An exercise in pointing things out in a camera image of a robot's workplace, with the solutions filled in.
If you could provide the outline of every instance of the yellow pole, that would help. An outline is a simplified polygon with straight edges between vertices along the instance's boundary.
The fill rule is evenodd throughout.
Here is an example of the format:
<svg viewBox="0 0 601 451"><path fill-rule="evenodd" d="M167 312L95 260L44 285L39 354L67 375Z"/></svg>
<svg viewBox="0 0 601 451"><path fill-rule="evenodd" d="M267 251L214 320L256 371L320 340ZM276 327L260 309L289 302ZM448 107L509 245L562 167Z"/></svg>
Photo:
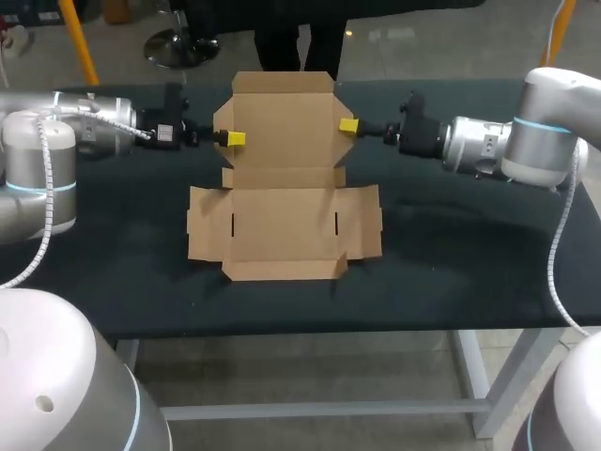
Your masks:
<svg viewBox="0 0 601 451"><path fill-rule="evenodd" d="M87 43L85 42L84 32L82 31L82 26L79 23L79 18L77 17L77 11L75 11L73 1L59 0L59 5L60 10L63 12L65 24L69 29L71 40L73 41L73 44L75 44L77 55L79 56L79 60L82 63L85 80L89 85L97 86L100 84L100 82L98 80L96 68L94 68L94 62L92 61L92 57L90 56L89 50L87 49Z"/></svg>
<svg viewBox="0 0 601 451"><path fill-rule="evenodd" d="M551 38L551 52L548 56L548 61L546 47L545 52L543 53L543 57L541 58L540 66L555 65L555 56L557 56L557 53L562 48L565 30L567 30L567 25L570 24L570 19L572 18L572 12L574 12L575 6L576 0L565 0L563 8L558 14L557 20L555 21L555 26L553 26L553 37Z"/></svg>

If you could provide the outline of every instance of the metal table frame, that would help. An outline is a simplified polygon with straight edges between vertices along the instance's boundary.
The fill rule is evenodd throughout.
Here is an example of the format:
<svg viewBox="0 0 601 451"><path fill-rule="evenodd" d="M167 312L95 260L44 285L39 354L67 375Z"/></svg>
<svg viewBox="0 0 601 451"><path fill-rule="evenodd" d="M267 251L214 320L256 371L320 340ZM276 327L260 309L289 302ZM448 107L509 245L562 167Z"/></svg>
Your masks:
<svg viewBox="0 0 601 451"><path fill-rule="evenodd" d="M453 331L468 398L444 400L392 400L309 402L223 406L163 407L167 421L301 416L471 413L477 439L491 439L524 394L555 348L564 328L526 329L514 345L499 376L488 383L475 331ZM139 340L121 340L116 352L133 371Z"/></svg>

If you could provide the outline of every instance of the cardboard box blank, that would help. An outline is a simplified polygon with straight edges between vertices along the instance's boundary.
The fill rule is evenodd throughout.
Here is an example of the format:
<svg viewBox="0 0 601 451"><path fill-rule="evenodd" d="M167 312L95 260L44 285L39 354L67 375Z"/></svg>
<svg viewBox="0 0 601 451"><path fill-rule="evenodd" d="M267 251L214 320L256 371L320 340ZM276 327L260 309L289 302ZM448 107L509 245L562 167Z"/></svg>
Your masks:
<svg viewBox="0 0 601 451"><path fill-rule="evenodd" d="M339 277L349 259L381 256L378 187L342 188L335 168L352 117L320 72L242 72L214 116L215 129L246 133L220 148L225 190L191 189L189 258L221 261L232 280Z"/></svg>

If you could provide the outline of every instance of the screw hole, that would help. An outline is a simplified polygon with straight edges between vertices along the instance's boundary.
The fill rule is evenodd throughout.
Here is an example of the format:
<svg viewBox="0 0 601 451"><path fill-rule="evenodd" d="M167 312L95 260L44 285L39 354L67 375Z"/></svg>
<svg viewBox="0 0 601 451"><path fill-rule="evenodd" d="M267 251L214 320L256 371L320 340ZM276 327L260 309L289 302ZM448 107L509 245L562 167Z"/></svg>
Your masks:
<svg viewBox="0 0 601 451"><path fill-rule="evenodd" d="M42 412L50 413L54 410L54 403L49 397L41 396L36 398L36 407Z"/></svg>

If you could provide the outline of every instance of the white cable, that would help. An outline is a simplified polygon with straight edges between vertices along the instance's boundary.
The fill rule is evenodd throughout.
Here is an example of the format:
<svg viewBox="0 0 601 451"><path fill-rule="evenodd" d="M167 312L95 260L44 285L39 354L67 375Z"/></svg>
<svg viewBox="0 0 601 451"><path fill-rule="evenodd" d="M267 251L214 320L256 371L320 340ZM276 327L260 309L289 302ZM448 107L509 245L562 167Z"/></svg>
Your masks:
<svg viewBox="0 0 601 451"><path fill-rule="evenodd" d="M40 117L35 120L36 128L38 129L39 141L41 142L41 153L44 159L44 178L46 179L46 214L44 221L44 232L41 237L41 243L39 244L38 251L34 256L33 260L29 263L27 268L23 270L19 275L14 277L12 280L0 285L2 288L15 288L29 277L33 271L39 266L41 260L44 258L46 251L48 250L48 244L50 243L50 237L53 233L53 218L54 218L54 183L53 183L53 164L50 158L50 146L48 145L48 138L46 131L44 130L44 124Z"/></svg>
<svg viewBox="0 0 601 451"><path fill-rule="evenodd" d="M60 107L57 106L55 108L55 114L60 117L60 115L76 115L76 116L83 116L83 117L89 117L91 119L96 119L99 122L104 122L105 124L111 125L113 127L115 127L116 129L119 129L123 132L132 134L133 136L137 136L139 138L145 139L145 140L149 140L152 138L152 135L149 132L144 132L142 130L138 130L135 129L133 127L130 127L129 125L124 125L121 124L120 122L117 122L116 120L112 120L109 119L108 117L104 117L101 116L97 113L91 113L89 111L84 111L80 108L65 108L65 107Z"/></svg>
<svg viewBox="0 0 601 451"><path fill-rule="evenodd" d="M574 155L572 157L572 166L570 169L570 185L567 190L567 197L565 198L565 205L563 206L562 219L560 219L560 223L557 225L557 230L555 231L555 236L553 237L553 241L551 242L551 249L548 253L547 260L547 283L548 283L548 291L551 295L551 299L555 306L557 307L557 311L560 312L565 322L567 322L572 328L583 334L584 336L589 336L589 333L582 329L577 322L570 316L569 313L565 310L565 307L560 300L559 294L557 294L557 289L555 289L555 254L557 253L557 248L560 245L560 238L562 237L563 229L565 228L565 223L567 222L567 217L570 214L570 209L572 208L572 202L574 201L574 192L576 191L577 185L577 172L578 172L578 146L576 146L574 150Z"/></svg>
<svg viewBox="0 0 601 451"><path fill-rule="evenodd" d="M551 59L551 41L553 41L553 31L555 29L555 23L557 22L557 18L562 12L563 5L565 5L565 0L562 0L560 5L557 7L555 14L553 14L553 19L551 20L551 29L548 32L548 41L547 41L547 57L545 58L545 66L548 66L548 61Z"/></svg>

